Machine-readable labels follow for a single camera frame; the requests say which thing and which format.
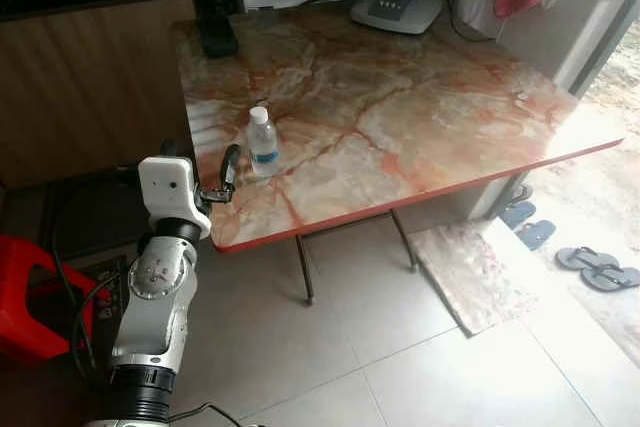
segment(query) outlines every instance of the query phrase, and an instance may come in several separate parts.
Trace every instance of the cabinet door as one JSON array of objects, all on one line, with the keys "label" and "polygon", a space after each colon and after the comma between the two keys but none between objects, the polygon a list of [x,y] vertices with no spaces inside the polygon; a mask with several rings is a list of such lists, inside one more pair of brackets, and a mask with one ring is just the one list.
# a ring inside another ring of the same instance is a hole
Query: cabinet door
[{"label": "cabinet door", "polygon": [[191,0],[0,23],[0,182],[23,187],[190,147],[170,26]]}]

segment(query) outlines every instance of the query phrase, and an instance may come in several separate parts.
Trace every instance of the bottle label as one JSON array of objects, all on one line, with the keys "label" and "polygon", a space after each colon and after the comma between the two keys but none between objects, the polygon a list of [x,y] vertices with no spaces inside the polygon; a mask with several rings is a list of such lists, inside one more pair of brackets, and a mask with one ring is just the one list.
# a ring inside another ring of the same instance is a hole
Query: bottle label
[{"label": "bottle label", "polygon": [[268,164],[269,162],[274,162],[278,158],[278,155],[279,152],[276,150],[275,152],[271,152],[270,154],[251,153],[251,158],[258,164]]}]

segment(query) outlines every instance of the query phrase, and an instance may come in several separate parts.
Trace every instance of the red plastic stool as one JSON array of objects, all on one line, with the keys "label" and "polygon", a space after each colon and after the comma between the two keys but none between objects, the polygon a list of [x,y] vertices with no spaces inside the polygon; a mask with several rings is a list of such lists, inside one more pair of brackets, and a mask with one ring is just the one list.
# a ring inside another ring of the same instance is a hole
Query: red plastic stool
[{"label": "red plastic stool", "polygon": [[[27,310],[29,272],[36,265],[57,272],[51,255],[37,245],[18,237],[0,235],[0,350],[27,363],[69,351],[67,339],[39,323]],[[82,290],[84,296],[95,287],[95,281],[68,265],[63,265],[62,269],[69,283]],[[97,296],[108,299],[110,295],[103,289]],[[87,304],[83,317],[87,333],[91,335],[93,302]]]}]

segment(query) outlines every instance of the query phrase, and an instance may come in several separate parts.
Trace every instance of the robotic arm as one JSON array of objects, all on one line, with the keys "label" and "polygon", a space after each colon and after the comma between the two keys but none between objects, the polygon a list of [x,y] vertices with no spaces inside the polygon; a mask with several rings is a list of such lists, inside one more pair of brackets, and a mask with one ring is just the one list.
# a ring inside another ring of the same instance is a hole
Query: robotic arm
[{"label": "robotic arm", "polygon": [[111,359],[104,418],[87,427],[166,427],[169,395],[196,288],[196,244],[211,231],[212,202],[229,202],[240,148],[227,149],[221,188],[201,192],[188,159],[149,157],[138,171],[153,235],[128,274],[129,304]]}]

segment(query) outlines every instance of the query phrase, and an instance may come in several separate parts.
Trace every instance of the marble tabletop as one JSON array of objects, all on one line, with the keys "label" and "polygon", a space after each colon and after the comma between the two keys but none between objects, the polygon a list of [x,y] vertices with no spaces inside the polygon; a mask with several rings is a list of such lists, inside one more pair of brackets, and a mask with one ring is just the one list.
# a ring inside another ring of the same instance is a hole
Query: marble tabletop
[{"label": "marble tabletop", "polygon": [[207,59],[194,23],[174,29],[201,184],[226,147],[246,145],[268,108],[279,173],[243,156],[233,202],[215,205],[221,251],[308,233],[604,149],[622,138],[595,109],[495,43],[444,21],[421,36],[352,23],[331,3],[232,17],[235,56]]}]

